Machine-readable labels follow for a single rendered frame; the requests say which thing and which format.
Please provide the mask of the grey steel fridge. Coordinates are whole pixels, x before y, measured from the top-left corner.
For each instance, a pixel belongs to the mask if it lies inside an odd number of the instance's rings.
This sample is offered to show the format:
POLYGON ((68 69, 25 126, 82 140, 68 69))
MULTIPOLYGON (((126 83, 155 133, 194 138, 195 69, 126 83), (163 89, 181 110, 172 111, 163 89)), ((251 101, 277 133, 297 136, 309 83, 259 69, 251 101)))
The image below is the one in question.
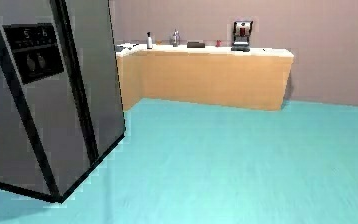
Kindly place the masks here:
POLYGON ((109 0, 0 0, 0 189, 62 203, 124 132, 109 0))

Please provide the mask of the wooden kitchen counter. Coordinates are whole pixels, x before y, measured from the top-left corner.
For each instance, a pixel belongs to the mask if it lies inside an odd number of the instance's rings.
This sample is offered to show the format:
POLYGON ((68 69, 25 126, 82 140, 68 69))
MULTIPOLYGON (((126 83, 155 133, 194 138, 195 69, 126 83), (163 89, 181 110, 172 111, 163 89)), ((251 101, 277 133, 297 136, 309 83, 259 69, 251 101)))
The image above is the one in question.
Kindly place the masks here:
POLYGON ((116 53, 123 99, 143 98, 277 111, 294 55, 287 49, 144 44, 116 53))

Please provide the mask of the black coffee machine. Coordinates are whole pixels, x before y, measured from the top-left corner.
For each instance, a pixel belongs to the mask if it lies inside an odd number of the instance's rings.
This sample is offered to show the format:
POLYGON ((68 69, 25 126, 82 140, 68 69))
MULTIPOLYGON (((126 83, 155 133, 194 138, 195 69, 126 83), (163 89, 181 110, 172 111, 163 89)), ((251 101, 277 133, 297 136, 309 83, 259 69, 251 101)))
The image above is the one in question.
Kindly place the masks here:
POLYGON ((253 21, 235 21, 233 24, 232 33, 232 51, 250 51, 250 36, 252 32, 253 21))

